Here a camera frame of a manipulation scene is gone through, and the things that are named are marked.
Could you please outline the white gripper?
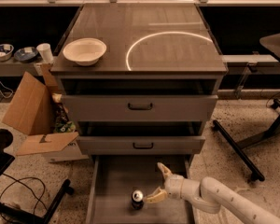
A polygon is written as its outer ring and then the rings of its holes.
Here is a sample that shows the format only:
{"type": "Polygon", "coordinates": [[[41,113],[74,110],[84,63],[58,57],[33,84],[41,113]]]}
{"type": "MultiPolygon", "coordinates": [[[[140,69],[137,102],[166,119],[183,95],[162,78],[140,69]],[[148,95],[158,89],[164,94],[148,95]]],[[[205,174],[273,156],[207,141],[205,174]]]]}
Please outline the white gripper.
{"type": "Polygon", "coordinates": [[[158,162],[157,166],[165,180],[165,189],[157,187],[151,194],[144,197],[143,201],[145,203],[159,203],[167,197],[191,202],[194,197],[200,195],[200,183],[198,181],[185,178],[182,175],[173,175],[171,170],[161,162],[158,162]]]}

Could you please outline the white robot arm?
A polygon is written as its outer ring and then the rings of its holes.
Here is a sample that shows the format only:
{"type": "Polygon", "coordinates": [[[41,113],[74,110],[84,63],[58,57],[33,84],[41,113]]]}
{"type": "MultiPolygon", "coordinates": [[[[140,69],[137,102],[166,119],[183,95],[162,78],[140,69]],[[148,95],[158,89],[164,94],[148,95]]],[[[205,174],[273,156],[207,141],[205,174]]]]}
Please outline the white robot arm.
{"type": "Polygon", "coordinates": [[[220,207],[224,206],[244,224],[280,224],[280,217],[252,203],[213,177],[195,181],[173,174],[161,162],[157,166],[164,178],[163,189],[157,187],[143,198],[144,203],[159,203],[167,198],[182,199],[209,214],[217,214],[220,207]]]}

